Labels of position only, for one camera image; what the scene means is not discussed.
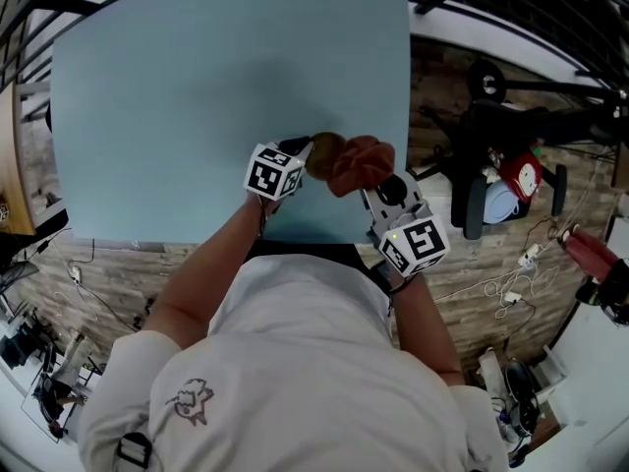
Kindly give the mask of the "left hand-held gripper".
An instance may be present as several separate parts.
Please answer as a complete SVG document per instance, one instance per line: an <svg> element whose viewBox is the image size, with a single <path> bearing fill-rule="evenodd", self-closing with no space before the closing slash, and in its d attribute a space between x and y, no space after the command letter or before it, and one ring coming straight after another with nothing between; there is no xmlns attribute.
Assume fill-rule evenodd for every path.
<svg viewBox="0 0 629 472"><path fill-rule="evenodd" d="M301 186L315 143L299 137L255 147L244 180L245 190L254 195L263 213L271 213Z"/></svg>

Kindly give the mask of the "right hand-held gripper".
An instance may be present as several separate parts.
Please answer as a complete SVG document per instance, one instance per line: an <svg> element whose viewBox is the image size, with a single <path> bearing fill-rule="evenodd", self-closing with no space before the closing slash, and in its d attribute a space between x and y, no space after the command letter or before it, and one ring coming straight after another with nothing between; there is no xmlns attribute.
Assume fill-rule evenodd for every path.
<svg viewBox="0 0 629 472"><path fill-rule="evenodd" d="M414 175L393 174L361 195L372 215L369 236L401 276L413 276L449 254L445 228L431 212Z"/></svg>

